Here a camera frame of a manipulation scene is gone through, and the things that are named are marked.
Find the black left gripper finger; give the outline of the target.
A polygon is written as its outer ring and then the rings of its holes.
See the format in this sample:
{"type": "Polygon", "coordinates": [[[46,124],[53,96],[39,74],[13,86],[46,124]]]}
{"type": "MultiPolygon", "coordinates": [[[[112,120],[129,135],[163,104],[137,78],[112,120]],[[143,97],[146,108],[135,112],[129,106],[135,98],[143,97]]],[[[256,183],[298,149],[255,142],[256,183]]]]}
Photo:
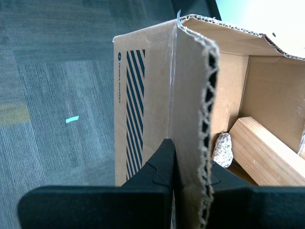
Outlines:
{"type": "Polygon", "coordinates": [[[209,229],[303,229],[305,188],[255,186],[212,162],[209,229]]]}
{"type": "Polygon", "coordinates": [[[168,229],[175,146],[165,139],[120,187],[44,186],[18,203],[23,229],[168,229]]]}

